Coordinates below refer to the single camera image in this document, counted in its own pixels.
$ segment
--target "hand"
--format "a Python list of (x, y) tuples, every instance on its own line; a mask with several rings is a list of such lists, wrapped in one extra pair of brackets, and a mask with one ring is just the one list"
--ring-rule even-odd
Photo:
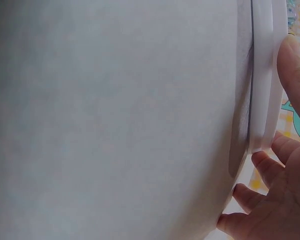
[[(281, 44), (277, 69), (289, 100), (300, 116), (300, 57), (293, 36)], [(300, 240), (300, 142), (277, 133), (272, 150), (283, 165), (265, 152), (252, 162), (265, 185), (266, 196), (238, 184), (233, 197), (247, 214), (221, 215), (217, 227), (235, 240)]]

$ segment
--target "teal cartoon character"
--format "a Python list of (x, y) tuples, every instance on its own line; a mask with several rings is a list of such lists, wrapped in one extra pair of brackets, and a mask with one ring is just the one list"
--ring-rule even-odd
[(300, 137), (300, 117), (296, 113), (295, 109), (292, 107), (290, 101), (287, 101), (286, 104), (283, 104), (281, 109), (293, 112), (293, 124), (297, 134)]

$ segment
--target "fingernail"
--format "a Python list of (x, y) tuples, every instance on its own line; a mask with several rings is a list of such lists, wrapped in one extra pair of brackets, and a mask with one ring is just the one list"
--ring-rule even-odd
[(299, 43), (298, 43), (296, 37), (289, 34), (285, 38), (285, 40), (287, 41), (287, 43), (289, 44), (289, 46), (293, 50), (293, 52), (299, 56), (300, 55), (300, 47), (299, 47)]

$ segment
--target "white plastic object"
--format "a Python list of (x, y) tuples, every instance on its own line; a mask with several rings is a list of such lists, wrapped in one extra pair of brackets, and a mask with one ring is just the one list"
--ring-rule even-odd
[(283, 88), (277, 56), (288, 35), (286, 0), (253, 0), (254, 63), (249, 126), (251, 153), (271, 147), (276, 133)]

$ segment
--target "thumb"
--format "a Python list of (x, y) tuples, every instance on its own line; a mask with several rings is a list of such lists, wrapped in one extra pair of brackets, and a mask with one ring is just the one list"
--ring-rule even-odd
[(288, 35), (281, 44), (277, 70), (281, 84), (300, 117), (300, 45), (292, 35)]
[(240, 227), (240, 224), (244, 221), (246, 216), (246, 214), (239, 212), (232, 214), (222, 214), (217, 223), (217, 228), (220, 231), (237, 239), (242, 235), (242, 228)]

